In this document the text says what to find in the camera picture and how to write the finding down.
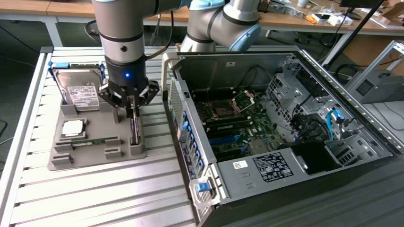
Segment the slotted metal surface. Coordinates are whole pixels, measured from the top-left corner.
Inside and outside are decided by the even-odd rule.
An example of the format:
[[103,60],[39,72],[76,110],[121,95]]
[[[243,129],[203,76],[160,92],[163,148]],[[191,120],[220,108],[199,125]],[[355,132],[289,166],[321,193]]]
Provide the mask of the slotted metal surface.
[[[156,50],[147,48],[145,54]],[[93,64],[104,61],[104,52],[57,48],[51,60]],[[147,62],[148,78],[160,80],[160,72],[161,56]],[[43,76],[33,128],[27,130],[31,142],[21,150],[1,226],[196,226],[161,96],[141,109],[147,158],[51,172],[47,163],[61,97],[51,75]]]

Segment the sticker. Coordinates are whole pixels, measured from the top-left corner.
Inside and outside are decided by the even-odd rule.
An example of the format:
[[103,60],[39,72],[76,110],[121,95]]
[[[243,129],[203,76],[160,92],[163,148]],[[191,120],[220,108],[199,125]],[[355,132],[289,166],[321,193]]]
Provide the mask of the sticker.
[[68,87],[68,91],[76,107],[100,106],[95,86]]
[[235,61],[228,61],[228,62],[225,63],[225,66],[227,66],[227,67],[235,67],[235,66],[236,66],[236,62],[235,62]]
[[243,161],[239,161],[239,162],[233,162],[233,166],[235,166],[235,169],[245,168],[245,167],[248,167],[247,161],[243,160]]
[[292,170],[280,153],[252,159],[265,182],[293,176]]

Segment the power supply label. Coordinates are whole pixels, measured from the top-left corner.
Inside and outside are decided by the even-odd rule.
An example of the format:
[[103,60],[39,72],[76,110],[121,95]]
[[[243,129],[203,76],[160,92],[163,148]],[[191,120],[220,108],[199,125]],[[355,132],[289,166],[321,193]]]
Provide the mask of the power supply label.
[[292,170],[280,153],[273,153],[252,159],[265,182],[293,176]]

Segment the aluminum profile table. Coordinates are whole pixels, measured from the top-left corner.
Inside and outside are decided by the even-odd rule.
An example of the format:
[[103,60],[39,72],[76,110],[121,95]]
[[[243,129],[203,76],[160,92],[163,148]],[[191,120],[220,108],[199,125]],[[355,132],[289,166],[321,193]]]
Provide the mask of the aluminum profile table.
[[[104,51],[56,48],[40,54],[0,182],[0,226],[196,226],[161,95],[141,108],[147,158],[48,171],[61,99],[49,61],[95,64]],[[147,75],[160,79],[161,56],[147,62]]]

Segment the white box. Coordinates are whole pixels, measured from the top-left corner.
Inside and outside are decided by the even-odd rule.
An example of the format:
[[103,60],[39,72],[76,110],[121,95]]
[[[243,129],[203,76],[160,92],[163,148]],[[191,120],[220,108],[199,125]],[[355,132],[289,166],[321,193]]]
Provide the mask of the white box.
[[349,17],[345,17],[343,14],[333,14],[331,15],[329,19],[328,19],[328,23],[332,25],[332,26],[336,26],[336,25],[340,25],[341,24],[341,21],[344,20],[344,23],[343,25],[352,25],[352,22],[353,20],[349,18]]

